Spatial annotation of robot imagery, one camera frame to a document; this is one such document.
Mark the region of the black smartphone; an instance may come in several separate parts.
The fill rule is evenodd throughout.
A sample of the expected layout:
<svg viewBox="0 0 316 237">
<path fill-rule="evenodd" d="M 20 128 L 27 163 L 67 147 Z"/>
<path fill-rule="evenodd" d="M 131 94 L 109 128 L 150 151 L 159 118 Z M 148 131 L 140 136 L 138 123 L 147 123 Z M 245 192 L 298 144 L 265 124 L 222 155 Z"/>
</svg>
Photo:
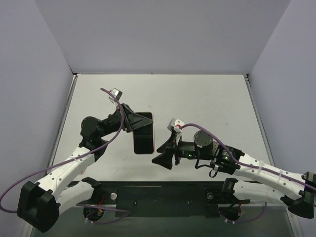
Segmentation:
<svg viewBox="0 0 316 237">
<path fill-rule="evenodd" d="M 131 127 L 135 154 L 152 154 L 155 150 L 153 123 L 148 124 L 149 120 L 153 121 L 151 112 L 137 112 L 137 116 L 132 116 Z"/>
</svg>

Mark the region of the beige phone case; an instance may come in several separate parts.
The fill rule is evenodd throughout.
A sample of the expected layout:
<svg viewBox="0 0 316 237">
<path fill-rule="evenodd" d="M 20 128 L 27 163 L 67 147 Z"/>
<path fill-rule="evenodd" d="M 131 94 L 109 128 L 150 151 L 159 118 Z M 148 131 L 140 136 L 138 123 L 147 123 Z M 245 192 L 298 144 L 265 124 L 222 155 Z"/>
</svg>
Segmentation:
<svg viewBox="0 0 316 237">
<path fill-rule="evenodd" d="M 133 148 L 138 155 L 154 153 L 154 124 L 133 131 Z"/>
</svg>

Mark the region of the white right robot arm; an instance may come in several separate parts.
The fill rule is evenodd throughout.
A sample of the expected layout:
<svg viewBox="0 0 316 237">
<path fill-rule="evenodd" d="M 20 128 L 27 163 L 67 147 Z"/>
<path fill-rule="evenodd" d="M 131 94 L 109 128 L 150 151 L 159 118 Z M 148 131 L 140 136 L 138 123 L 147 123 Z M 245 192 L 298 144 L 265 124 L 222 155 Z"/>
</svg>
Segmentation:
<svg viewBox="0 0 316 237">
<path fill-rule="evenodd" d="M 171 170 L 180 159 L 196 160 L 195 168 L 202 166 L 201 160 L 209 161 L 209 176 L 219 172 L 232 175 L 227 178 L 220 191 L 226 202 L 255 200 L 280 204 L 294 215 L 313 219 L 316 207 L 316 175 L 282 170 L 255 159 L 239 149 L 225 146 L 210 132 L 200 130 L 192 142 L 182 140 L 180 132 L 172 131 L 170 138 L 158 149 L 152 163 Z"/>
</svg>

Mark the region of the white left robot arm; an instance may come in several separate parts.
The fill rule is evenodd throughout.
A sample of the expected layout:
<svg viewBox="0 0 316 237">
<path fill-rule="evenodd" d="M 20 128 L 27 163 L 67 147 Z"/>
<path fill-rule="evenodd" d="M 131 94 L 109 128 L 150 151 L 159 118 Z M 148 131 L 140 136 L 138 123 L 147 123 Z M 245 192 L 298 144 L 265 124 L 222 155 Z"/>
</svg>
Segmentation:
<svg viewBox="0 0 316 237">
<path fill-rule="evenodd" d="M 150 141 L 149 152 L 153 152 L 151 112 L 134 112 L 127 104 L 121 104 L 106 119 L 86 117 L 81 122 L 82 141 L 70 157 L 52 166 L 50 173 L 35 183 L 28 181 L 22 186 L 17 216 L 45 233 L 70 207 L 84 200 L 97 203 L 102 194 L 96 180 L 87 177 L 69 189 L 66 187 L 105 153 L 109 142 L 103 137 L 121 130 L 134 136 L 144 135 Z"/>
</svg>

